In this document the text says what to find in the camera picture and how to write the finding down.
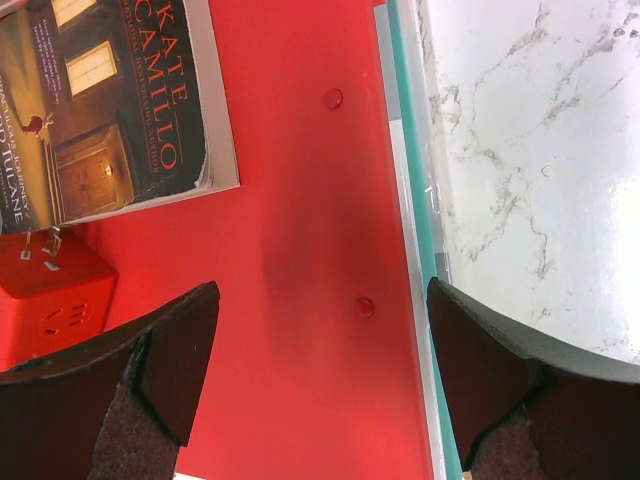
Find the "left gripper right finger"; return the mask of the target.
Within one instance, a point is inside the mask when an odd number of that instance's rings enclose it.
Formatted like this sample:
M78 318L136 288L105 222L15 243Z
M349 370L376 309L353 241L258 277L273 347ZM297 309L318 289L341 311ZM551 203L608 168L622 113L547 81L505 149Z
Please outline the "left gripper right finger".
M542 333L437 278L427 308L472 478L638 478L637 365Z

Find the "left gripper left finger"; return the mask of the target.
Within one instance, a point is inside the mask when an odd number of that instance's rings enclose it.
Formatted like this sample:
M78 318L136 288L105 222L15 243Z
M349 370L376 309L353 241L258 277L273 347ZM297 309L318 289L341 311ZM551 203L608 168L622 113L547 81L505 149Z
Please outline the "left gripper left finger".
M1 375L4 479L171 479L220 307L213 282Z

